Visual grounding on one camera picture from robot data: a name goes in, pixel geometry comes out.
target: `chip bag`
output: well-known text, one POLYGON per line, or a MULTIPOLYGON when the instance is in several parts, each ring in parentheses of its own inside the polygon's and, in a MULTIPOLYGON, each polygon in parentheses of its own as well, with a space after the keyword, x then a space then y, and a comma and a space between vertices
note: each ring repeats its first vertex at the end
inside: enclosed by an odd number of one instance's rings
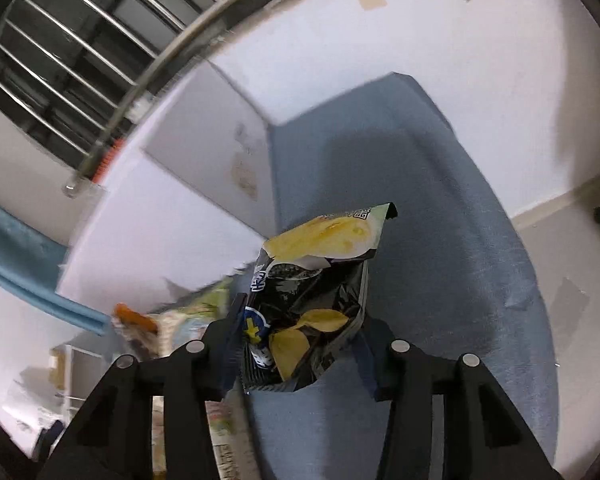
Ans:
POLYGON ((393 203, 319 216, 264 243, 244 311, 242 377, 250 390, 313 383, 360 329, 368 260, 393 203))

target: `metal screw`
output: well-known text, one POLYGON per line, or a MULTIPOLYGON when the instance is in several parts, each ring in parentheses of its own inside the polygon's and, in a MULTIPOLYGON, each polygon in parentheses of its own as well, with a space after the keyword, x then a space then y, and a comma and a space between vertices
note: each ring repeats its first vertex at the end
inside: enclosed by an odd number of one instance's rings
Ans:
POLYGON ((411 345, 403 339, 396 339, 391 343, 391 350, 398 352, 398 354, 404 354, 409 351, 411 345))
POLYGON ((116 359, 116 366, 118 368, 129 368, 134 363, 134 357, 129 354, 121 355, 116 359))
POLYGON ((480 358, 474 354, 464 354, 462 356, 462 362, 471 368, 475 368, 480 364, 480 358))
POLYGON ((194 339, 187 343, 187 352, 190 354, 197 354, 205 349, 205 344, 200 339, 194 339))

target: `caster wheel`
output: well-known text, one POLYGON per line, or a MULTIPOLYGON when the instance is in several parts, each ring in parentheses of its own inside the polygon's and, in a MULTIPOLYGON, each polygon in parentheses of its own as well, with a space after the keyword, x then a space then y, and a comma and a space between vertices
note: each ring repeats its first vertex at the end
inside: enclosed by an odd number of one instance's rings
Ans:
POLYGON ((600 224, 600 207, 593 210, 593 219, 596 221, 596 224, 600 224))

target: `black object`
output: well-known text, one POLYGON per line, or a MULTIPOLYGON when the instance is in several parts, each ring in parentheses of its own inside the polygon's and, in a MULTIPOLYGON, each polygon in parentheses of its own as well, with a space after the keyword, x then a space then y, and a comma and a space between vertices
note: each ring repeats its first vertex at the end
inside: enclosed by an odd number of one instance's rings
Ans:
MULTIPOLYGON (((152 396, 164 395, 167 479, 219 480, 205 400, 221 400, 237 375, 246 295, 202 341, 139 363, 119 357, 75 415, 39 480, 150 480, 152 396)), ((445 396, 445 480, 560 478, 522 416, 472 354, 432 357, 367 317, 354 345, 360 373, 392 412, 378 480, 427 480, 432 396, 445 396)))
POLYGON ((593 219, 596 224, 600 224, 600 207, 593 210, 593 219))
POLYGON ((48 430, 42 430, 29 458, 0 425, 0 480, 34 480, 62 430, 64 424, 60 420, 56 420, 48 430))

